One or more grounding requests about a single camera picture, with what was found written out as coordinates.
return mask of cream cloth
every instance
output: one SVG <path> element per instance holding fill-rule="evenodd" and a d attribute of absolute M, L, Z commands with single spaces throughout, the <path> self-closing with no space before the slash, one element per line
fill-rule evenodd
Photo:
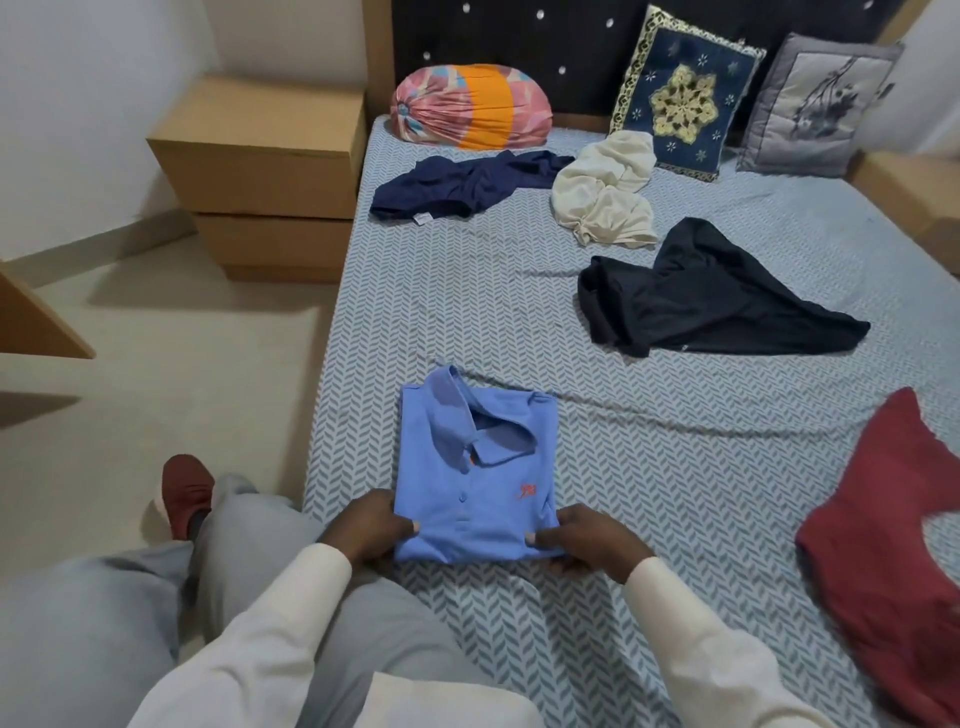
<path fill-rule="evenodd" d="M 636 193 L 656 163 L 654 138 L 647 132 L 614 132 L 587 145 L 553 183 L 554 217 L 581 245 L 654 245 L 653 209 Z"/>

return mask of floral embroidered pillow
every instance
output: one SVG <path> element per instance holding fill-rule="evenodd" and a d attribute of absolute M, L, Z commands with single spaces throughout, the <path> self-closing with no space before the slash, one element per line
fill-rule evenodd
<path fill-rule="evenodd" d="M 765 55 L 651 5 L 610 131 L 651 133 L 658 166 L 711 182 L 733 114 Z"/>
<path fill-rule="evenodd" d="M 756 97 L 736 168 L 842 177 L 855 151 L 853 135 L 902 52 L 900 44 L 791 33 Z"/>

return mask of bed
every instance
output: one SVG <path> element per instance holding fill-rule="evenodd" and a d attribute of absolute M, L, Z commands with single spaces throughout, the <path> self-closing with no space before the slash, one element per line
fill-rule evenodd
<path fill-rule="evenodd" d="M 591 255 L 649 265 L 655 249 L 578 246 L 545 190 L 518 190 L 467 221 L 373 221 L 380 184 L 433 154 L 476 154 L 401 142 L 385 121 L 367 152 L 304 510 L 328 522 L 351 498 L 393 485 L 399 388 L 438 363 L 474 384 L 553 393 L 558 504 L 585 502 L 646 537 L 728 624 L 770 645 L 787 688 L 838 725 L 883 724 L 807 592 L 793 537 L 896 389 L 914 387 L 925 421 L 960 453 L 957 281 L 841 180 L 737 173 L 732 158 L 714 183 L 658 169 L 643 194 L 660 236 L 685 216 L 706 218 L 802 298 L 873 328 L 843 355 L 632 359 L 590 343 L 576 277 Z M 575 155 L 599 138 L 555 129 L 546 146 Z M 927 539 L 960 580 L 960 517 L 930 522 Z M 396 577 L 548 726 L 679 725 L 604 577 L 560 581 L 530 563 L 405 565 Z"/>

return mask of hand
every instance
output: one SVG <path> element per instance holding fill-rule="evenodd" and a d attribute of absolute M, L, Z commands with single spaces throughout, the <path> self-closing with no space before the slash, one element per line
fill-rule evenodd
<path fill-rule="evenodd" d="M 419 523 L 394 513 L 393 491 L 375 490 L 348 503 L 317 543 L 333 546 L 356 569 L 419 531 Z"/>
<path fill-rule="evenodd" d="M 547 567 L 562 576 L 583 576 L 603 570 L 617 584 L 626 583 L 637 564 L 651 556 L 653 549 L 617 519 L 597 513 L 583 503 L 557 511 L 560 525 L 527 535 L 527 543 L 539 548 L 562 548 Z"/>

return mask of wrinkled fabric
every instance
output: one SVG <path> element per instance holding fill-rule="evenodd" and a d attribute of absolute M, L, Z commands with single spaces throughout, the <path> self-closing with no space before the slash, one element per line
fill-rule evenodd
<path fill-rule="evenodd" d="M 519 187 L 549 189 L 571 161 L 573 157 L 545 151 L 508 151 L 460 162 L 430 157 L 377 187 L 370 212 L 380 220 L 413 220 L 423 213 L 469 217 L 506 200 Z"/>
<path fill-rule="evenodd" d="M 916 393 L 901 389 L 797 533 L 854 658 L 923 725 L 960 723 L 960 588 L 924 543 L 924 518 L 958 509 L 960 459 L 924 424 Z"/>
<path fill-rule="evenodd" d="M 581 245 L 653 245 L 653 209 L 636 193 L 650 181 L 656 163 L 647 132 L 614 132 L 588 144 L 553 183 L 554 217 Z"/>
<path fill-rule="evenodd" d="M 667 234 L 653 268 L 595 255 L 578 278 L 590 339 L 630 356 L 847 352 L 870 324 L 802 301 L 706 220 Z"/>
<path fill-rule="evenodd" d="M 539 147 L 553 126 L 537 82 L 502 65 L 421 68 L 396 88 L 390 113 L 404 141 L 461 149 Z"/>

